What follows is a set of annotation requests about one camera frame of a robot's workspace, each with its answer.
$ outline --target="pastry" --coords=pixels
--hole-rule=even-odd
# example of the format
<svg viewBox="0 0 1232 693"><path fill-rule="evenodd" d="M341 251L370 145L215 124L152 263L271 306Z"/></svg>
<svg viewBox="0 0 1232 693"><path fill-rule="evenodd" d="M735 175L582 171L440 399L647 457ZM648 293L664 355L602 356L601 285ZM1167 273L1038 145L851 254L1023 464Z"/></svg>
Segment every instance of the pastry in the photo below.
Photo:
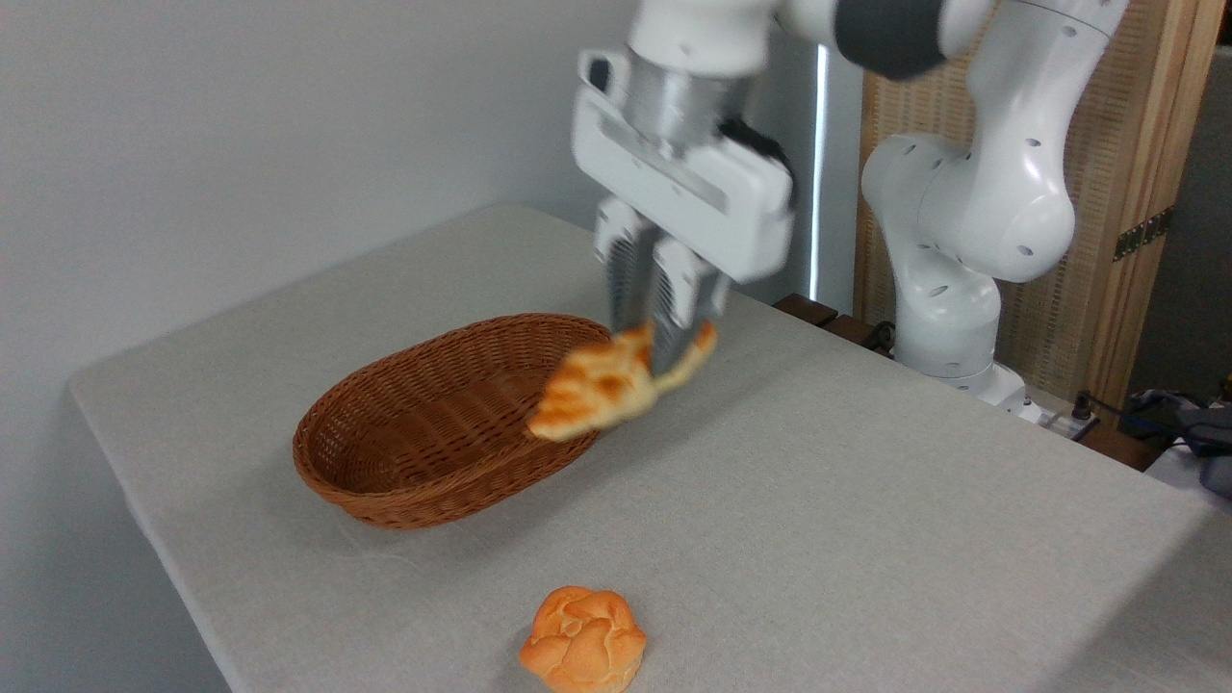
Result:
<svg viewBox="0 0 1232 693"><path fill-rule="evenodd" d="M562 587L535 614L517 661L553 693L621 693L644 649L646 634L623 597Z"/></svg>
<svg viewBox="0 0 1232 693"><path fill-rule="evenodd" d="M659 395L687 382L706 363L718 332L703 323L676 366L658 379L650 377L652 337L647 323L607 344L585 344L569 353L543 388L527 423L531 434L563 443L644 414Z"/></svg>

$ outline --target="oval basket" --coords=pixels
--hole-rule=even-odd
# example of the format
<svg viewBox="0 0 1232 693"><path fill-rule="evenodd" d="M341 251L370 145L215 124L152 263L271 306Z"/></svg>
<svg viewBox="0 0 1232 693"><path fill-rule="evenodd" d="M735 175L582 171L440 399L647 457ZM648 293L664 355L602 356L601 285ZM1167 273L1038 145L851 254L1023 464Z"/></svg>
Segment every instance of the oval basket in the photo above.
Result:
<svg viewBox="0 0 1232 693"><path fill-rule="evenodd" d="M559 471L595 441L532 438L526 419L573 348L607 328L526 313L474 323L375 361L308 409L301 478L360 522L416 529L477 513Z"/></svg>

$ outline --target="table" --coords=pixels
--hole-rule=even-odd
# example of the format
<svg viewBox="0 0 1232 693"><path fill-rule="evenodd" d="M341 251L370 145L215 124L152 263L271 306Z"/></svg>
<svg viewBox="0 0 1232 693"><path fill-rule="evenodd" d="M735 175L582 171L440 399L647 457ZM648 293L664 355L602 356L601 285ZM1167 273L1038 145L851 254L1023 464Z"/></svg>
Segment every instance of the table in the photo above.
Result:
<svg viewBox="0 0 1232 693"><path fill-rule="evenodd" d="M1232 689L1232 519L740 296L689 387L482 513L373 529L296 476L346 374L529 311L602 319L601 268L496 206L73 379L237 692L541 691L562 584L632 604L632 693Z"/></svg>

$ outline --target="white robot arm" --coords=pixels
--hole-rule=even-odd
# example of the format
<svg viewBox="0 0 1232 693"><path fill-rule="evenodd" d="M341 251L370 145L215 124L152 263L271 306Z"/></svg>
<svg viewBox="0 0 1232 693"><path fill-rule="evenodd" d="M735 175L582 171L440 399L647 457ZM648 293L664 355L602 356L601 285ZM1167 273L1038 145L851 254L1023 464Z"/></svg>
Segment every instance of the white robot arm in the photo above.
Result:
<svg viewBox="0 0 1232 693"><path fill-rule="evenodd" d="M947 286L929 296L949 292L945 307L915 321L924 332L944 332L955 314L971 313L968 322L982 326L992 317L995 340L999 298L992 310L987 301L968 307L956 289L966 282L976 295L989 286L995 293L991 279L972 275L1024 281L1064 252L1073 227L1061 174L1064 133L1126 1L1007 0L972 70L981 118L975 147L892 138L870 160L865 195L887 237L902 228L893 233L907 239L892 249L899 305L904 280L924 293ZM703 321L722 313L731 281L760 279L786 260L791 173L777 146L739 118L750 80L766 67L772 23L907 79L961 53L993 4L643 0L625 51L583 53L573 149L579 166L612 192L596 224L612 328L654 321L655 374L675 364ZM926 165L917 165L924 154ZM899 271L908 250L925 259ZM938 268L950 265L958 276L934 282ZM908 324L908 342L912 334ZM982 359L984 344L975 351ZM950 356L940 361L944 372L931 372L926 363L938 354L914 358L908 346L899 359L954 376Z"/></svg>

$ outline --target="black cable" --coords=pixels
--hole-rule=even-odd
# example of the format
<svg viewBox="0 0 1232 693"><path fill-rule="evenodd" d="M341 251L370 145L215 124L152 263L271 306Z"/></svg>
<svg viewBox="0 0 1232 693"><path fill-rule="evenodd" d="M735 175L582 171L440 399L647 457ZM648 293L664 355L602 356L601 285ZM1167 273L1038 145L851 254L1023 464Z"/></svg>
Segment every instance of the black cable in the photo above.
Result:
<svg viewBox="0 0 1232 693"><path fill-rule="evenodd" d="M1143 420L1143 419L1140 419L1140 418L1131 417L1131 416L1126 414L1125 412L1122 412L1121 409L1119 409L1119 408L1109 404L1108 402L1104 402L1104 401L1096 398L1094 395L1092 395L1087 390L1083 390L1082 392L1079 392L1078 397L1079 398L1085 398L1085 400L1088 400L1088 401L1098 404L1100 408L1103 408L1103 409L1105 409L1108 412L1111 412L1111 413L1114 413L1114 414L1124 418L1125 420L1132 422L1132 423L1138 424L1141 427L1153 428L1153 429L1156 429L1156 430L1158 430L1161 433L1167 433L1167 434L1172 435L1173 438L1185 438L1188 443L1198 443L1200 445L1210 445L1211 448L1217 448L1220 450L1232 451L1232 445L1228 445L1223 440L1215 440L1215 439L1211 439L1211 438L1204 438L1201 435L1193 435L1193 434L1188 433L1188 429L1194 428L1195 425L1212 425L1212 424L1205 424L1205 423L1199 422L1198 424L1190 424L1190 425L1186 425L1184 429L1179 429L1178 430L1178 429L1172 428L1172 427L1159 425L1157 423L1151 423L1148 420ZM1221 428L1221 429L1222 428L1227 428L1227 427L1222 427L1222 425L1214 425L1214 427L1215 428Z"/></svg>

